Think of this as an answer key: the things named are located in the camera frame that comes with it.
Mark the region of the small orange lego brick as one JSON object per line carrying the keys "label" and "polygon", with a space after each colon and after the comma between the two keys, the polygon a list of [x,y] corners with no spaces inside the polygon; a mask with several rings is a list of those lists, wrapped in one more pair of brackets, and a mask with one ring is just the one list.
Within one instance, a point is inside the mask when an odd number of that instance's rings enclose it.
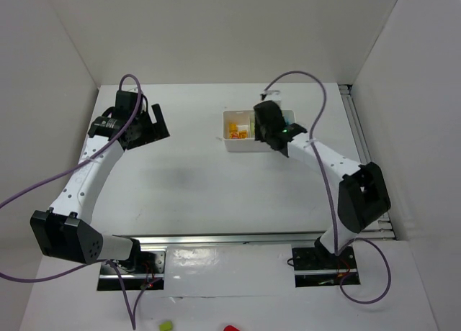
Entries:
{"label": "small orange lego brick", "polygon": [[230,132],[235,132],[235,131],[237,131],[237,130],[238,130],[237,124],[231,122],[231,123],[229,124],[229,131],[230,131]]}

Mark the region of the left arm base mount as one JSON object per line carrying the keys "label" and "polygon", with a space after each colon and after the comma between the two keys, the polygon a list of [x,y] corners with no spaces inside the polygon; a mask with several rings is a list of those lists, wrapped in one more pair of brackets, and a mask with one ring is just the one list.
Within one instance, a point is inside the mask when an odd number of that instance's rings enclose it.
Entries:
{"label": "left arm base mount", "polygon": [[164,269],[166,251],[154,249],[142,251],[134,261],[113,260],[110,264],[100,266],[97,291],[121,291],[122,287],[117,275],[119,272],[127,291],[160,291],[164,289]]}

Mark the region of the yellow striped bee lego brick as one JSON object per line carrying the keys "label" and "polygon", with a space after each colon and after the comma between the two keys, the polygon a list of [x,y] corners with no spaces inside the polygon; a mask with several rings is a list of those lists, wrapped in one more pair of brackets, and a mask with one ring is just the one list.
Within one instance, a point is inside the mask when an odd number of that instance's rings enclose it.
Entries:
{"label": "yellow striped bee lego brick", "polygon": [[247,139],[248,138],[248,131],[247,130],[241,130],[239,131],[240,138],[239,139]]}

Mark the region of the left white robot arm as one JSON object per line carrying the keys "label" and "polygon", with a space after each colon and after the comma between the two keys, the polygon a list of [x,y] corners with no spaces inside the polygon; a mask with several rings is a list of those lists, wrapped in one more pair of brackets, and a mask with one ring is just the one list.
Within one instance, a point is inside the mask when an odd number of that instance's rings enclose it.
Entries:
{"label": "left white robot arm", "polygon": [[145,96],[118,91],[115,105],[97,117],[88,131],[80,163],[48,210],[35,211],[30,225],[42,254],[81,264],[118,260],[130,266],[140,243],[130,237],[103,235],[91,226],[100,192],[127,150],[169,137],[159,104]]}

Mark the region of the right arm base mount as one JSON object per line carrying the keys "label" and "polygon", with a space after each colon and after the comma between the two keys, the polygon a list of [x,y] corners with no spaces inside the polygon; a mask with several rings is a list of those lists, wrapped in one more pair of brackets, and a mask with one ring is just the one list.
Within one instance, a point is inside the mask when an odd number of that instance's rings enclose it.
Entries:
{"label": "right arm base mount", "polygon": [[287,239],[292,246],[287,264],[294,271],[296,288],[361,284],[352,246],[335,256],[315,246],[315,234],[290,233]]}

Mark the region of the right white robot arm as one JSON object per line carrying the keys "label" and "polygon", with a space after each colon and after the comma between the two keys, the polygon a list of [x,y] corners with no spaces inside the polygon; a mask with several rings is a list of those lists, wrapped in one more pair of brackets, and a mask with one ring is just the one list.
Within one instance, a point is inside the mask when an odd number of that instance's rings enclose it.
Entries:
{"label": "right white robot arm", "polygon": [[352,239],[377,221],[391,207],[381,168],[345,158],[318,141],[303,126],[288,124],[274,101],[254,106],[255,139],[283,156],[320,173],[332,208],[332,226],[315,245],[338,255]]}

